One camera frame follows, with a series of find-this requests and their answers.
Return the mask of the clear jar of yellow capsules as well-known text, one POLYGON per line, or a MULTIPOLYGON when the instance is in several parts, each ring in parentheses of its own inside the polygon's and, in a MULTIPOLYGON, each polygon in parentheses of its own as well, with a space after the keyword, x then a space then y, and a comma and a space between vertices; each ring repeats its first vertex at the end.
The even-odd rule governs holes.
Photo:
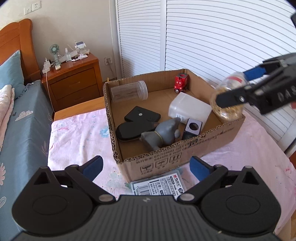
POLYGON ((210 98, 210 106, 222 122, 241 118, 244 104, 234 96, 232 90, 241 88, 246 84, 244 73, 234 72, 216 87, 210 98))

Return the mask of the grey squeeze toy dog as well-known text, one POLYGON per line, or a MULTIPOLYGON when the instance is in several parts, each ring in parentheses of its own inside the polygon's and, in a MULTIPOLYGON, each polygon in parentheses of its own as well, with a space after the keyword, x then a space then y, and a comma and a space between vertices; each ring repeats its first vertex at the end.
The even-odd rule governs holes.
POLYGON ((144 132, 140 140, 150 151, 157 151, 162 147, 170 146, 181 135, 179 131, 179 117, 160 123, 154 131, 144 132))

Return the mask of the black glossy oval case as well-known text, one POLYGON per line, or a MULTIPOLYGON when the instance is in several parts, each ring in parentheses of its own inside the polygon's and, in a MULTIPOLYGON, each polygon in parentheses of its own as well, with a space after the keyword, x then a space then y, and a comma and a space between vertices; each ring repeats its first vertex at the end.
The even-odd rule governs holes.
POLYGON ((159 123, 149 121, 131 121, 121 123, 115 130, 118 140, 127 142, 139 139, 144 132, 151 132, 156 129, 159 123))

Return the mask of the black rectangular device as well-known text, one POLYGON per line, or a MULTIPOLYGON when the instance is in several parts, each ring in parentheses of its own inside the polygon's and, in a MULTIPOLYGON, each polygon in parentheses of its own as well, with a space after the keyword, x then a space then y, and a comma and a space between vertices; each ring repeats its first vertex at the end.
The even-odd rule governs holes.
POLYGON ((150 122, 157 123, 161 119, 161 115, 154 111, 140 106, 135 106, 126 116, 125 121, 127 122, 150 122))

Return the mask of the clear flat plastic box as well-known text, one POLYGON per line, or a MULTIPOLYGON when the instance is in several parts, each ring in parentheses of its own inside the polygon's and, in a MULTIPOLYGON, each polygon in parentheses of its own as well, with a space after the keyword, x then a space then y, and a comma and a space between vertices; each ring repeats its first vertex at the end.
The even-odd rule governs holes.
POLYGON ((172 195, 175 200, 187 191, 180 172, 175 169, 168 173, 130 183, 134 195, 172 195))

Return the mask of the small black white cube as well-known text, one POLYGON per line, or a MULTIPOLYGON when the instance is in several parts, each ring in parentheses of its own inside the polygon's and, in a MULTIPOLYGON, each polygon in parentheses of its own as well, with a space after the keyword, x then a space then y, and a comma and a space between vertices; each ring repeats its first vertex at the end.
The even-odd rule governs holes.
POLYGON ((202 130, 202 127, 203 123, 201 121, 189 118, 182 135, 182 140, 187 140, 198 136, 202 130))

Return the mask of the white plastic container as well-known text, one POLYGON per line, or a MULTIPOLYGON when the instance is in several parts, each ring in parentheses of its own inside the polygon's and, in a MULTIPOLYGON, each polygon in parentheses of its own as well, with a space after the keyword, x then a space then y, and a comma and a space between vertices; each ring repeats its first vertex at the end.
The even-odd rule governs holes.
POLYGON ((180 118, 183 124, 186 124, 189 118, 205 124, 211 111, 212 108, 209 104, 181 92, 171 102, 168 116, 170 118, 180 118))

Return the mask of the blue bed sheet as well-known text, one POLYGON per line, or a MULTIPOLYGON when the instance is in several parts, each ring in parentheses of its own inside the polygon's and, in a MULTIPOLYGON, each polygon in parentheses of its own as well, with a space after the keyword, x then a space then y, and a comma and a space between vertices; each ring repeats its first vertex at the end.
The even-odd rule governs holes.
POLYGON ((1 240, 18 234, 12 205, 38 168, 47 165, 52 114, 40 80, 15 100, 1 150, 1 240))

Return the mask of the empty clear plastic jar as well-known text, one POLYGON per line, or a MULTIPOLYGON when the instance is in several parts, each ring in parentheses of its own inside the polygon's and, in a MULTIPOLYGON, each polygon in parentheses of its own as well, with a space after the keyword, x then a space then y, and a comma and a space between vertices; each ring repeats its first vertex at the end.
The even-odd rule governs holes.
POLYGON ((143 80, 111 88, 111 99, 114 102, 130 99, 148 99, 147 85, 143 80))

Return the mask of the pink floral quilt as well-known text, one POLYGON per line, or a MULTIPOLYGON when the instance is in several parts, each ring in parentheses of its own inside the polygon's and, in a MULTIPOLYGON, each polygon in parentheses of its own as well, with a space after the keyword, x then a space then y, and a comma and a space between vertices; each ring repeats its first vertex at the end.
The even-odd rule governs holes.
POLYGON ((1 124, 1 136, 0 136, 0 144, 1 149, 4 142, 4 136, 6 133, 7 125, 13 111, 14 107, 14 100, 15 100, 15 89, 12 88, 10 84, 5 85, 1 89, 1 116, 0 116, 0 124, 1 124))

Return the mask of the white power strip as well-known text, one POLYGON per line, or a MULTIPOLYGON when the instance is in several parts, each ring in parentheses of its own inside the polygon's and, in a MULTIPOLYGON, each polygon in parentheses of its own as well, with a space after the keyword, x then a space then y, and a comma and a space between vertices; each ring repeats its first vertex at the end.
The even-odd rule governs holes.
POLYGON ((50 69, 51 69, 51 62, 47 58, 45 58, 42 73, 46 74, 47 72, 50 71, 50 69))

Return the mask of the clear spray bottle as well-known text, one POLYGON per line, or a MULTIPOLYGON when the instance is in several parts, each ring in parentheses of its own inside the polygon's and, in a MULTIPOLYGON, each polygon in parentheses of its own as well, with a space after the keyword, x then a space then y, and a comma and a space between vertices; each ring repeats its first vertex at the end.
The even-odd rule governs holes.
POLYGON ((65 61, 66 62, 72 61, 72 57, 70 52, 68 51, 68 48, 65 48, 65 61))

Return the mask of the white phone stand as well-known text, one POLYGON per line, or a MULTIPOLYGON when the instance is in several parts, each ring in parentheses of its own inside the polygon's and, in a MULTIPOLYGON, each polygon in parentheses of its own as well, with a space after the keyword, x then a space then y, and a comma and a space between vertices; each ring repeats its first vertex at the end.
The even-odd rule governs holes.
POLYGON ((82 60, 88 57, 89 49, 83 41, 75 41, 75 50, 77 51, 78 57, 76 59, 82 60))

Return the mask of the wooden bed headboard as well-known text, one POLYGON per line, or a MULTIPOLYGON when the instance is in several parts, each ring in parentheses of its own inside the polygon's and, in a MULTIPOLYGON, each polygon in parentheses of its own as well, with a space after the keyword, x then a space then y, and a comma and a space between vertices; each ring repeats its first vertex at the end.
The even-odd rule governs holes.
POLYGON ((32 20, 23 19, 6 25, 0 32, 1 64, 19 50, 25 84, 42 79, 35 55, 32 29, 32 20))

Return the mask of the white wall socket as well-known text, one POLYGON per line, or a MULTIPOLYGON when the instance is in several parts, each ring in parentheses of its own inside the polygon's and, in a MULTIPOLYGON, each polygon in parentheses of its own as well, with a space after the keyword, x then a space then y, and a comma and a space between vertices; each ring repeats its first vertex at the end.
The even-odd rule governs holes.
POLYGON ((111 57, 105 57, 105 58, 104 58, 104 63, 105 63, 105 65, 110 65, 110 64, 112 64, 112 58, 111 58, 111 57))

